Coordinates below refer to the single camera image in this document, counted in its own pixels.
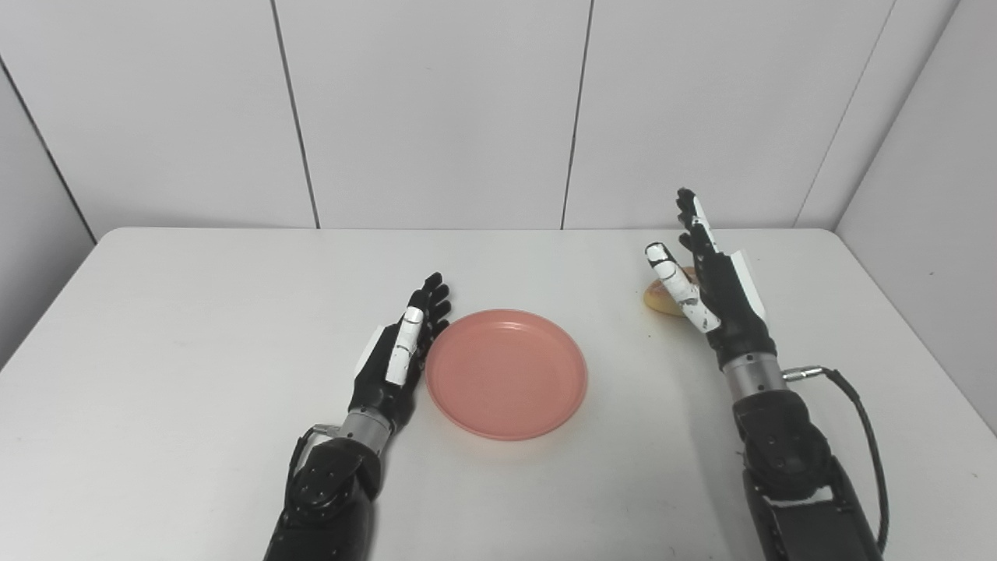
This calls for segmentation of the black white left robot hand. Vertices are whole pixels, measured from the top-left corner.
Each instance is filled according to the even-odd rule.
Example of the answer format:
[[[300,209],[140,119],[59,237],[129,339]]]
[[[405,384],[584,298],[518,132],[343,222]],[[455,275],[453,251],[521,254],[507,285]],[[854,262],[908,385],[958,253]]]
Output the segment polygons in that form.
[[[376,331],[354,379],[349,411],[376,411],[396,432],[414,413],[428,351],[449,326],[449,285],[438,271],[410,296],[399,319]]]

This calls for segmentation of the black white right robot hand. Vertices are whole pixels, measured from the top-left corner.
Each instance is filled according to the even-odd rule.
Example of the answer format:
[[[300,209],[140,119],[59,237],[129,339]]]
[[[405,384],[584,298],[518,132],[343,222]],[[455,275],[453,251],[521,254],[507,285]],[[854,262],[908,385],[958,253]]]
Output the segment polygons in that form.
[[[698,196],[678,189],[679,242],[691,252],[696,279],[682,269],[662,242],[646,246],[645,256],[680,312],[704,333],[718,365],[747,355],[776,355],[766,310],[741,251],[720,249]]]

